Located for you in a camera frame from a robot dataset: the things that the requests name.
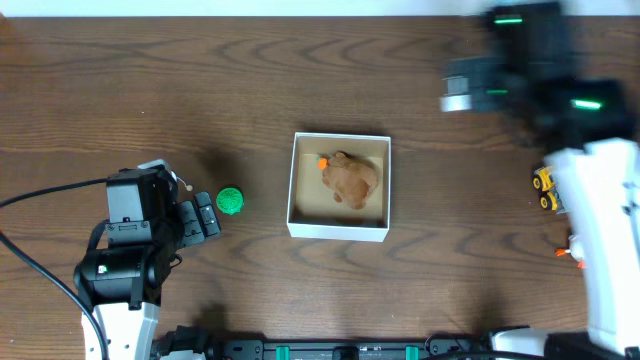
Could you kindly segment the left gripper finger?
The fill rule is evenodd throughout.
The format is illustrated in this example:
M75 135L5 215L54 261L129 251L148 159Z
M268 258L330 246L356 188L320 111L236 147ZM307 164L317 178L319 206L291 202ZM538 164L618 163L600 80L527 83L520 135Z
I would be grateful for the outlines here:
M205 235L193 203L191 201L185 201L179 203L177 208L180 221L184 228L184 233L178 248L186 248L204 242Z
M194 195L197 216L206 237L218 236L221 232L219 221L210 197L206 191Z

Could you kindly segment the green lattice ball toy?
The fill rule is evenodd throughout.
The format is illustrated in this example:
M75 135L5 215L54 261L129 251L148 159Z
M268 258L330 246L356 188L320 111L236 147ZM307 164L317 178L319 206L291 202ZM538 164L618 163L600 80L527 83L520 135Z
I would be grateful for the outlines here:
M240 213L244 207L243 193L236 187L225 187L216 196L218 209L227 215Z

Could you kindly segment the yellow grey toy truck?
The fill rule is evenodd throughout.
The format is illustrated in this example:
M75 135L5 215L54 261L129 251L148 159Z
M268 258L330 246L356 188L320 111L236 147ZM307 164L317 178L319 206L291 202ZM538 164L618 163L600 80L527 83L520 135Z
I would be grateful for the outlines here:
M539 205L543 210L553 211L556 214L565 213L556 182L552 176L551 167L536 169L533 172L531 183L538 192Z

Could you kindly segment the brown plush bear toy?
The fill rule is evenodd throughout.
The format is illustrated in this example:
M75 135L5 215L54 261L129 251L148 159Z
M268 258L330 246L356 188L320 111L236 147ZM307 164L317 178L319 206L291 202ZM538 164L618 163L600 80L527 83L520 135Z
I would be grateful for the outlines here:
M366 206L379 185L376 170L357 158L338 151L331 157L317 160L322 183L333 192L337 203L345 203L353 210Z

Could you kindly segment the white pink duck toy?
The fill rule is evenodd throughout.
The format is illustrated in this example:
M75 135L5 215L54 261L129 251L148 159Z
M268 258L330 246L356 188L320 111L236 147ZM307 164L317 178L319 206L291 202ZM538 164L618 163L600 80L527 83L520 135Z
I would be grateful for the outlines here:
M565 247L557 248L555 250L555 255L557 257L570 255L577 262L579 269L586 268L584 262L584 248L579 235L570 235L568 237L567 245Z

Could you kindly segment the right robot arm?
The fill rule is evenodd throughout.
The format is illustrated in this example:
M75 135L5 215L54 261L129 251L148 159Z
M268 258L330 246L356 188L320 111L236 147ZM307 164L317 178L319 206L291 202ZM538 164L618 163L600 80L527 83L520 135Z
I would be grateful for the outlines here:
M482 17L491 53L452 62L443 111L500 111L543 149L541 201L567 215L567 252L584 277L580 332L497 330L485 359L639 355L639 146L623 85L585 78L558 1L498 1Z

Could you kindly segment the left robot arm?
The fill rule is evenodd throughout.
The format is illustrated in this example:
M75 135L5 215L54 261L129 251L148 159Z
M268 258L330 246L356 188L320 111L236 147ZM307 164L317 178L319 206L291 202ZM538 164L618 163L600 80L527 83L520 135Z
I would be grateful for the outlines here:
M148 359L162 285L179 250L217 236L221 228L206 192L181 202L182 180L163 160L108 177L109 217L90 237L74 271L89 359Z

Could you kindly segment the white cardboard box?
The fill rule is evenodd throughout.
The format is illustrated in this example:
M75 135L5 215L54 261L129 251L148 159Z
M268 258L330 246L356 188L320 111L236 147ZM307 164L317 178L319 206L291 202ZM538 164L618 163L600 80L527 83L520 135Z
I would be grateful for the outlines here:
M298 132L286 225L294 238L382 242L391 218L391 139Z

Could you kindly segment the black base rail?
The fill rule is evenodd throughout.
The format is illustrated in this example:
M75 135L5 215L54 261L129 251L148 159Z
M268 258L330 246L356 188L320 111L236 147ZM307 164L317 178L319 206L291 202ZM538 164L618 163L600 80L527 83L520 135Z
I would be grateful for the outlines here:
M425 340L272 341L216 339L203 329L180 326L153 342L152 359L212 360L419 360L455 355L458 359L494 359L498 352L543 359L601 359L584 333L549 334L526 327L484 336L435 333Z

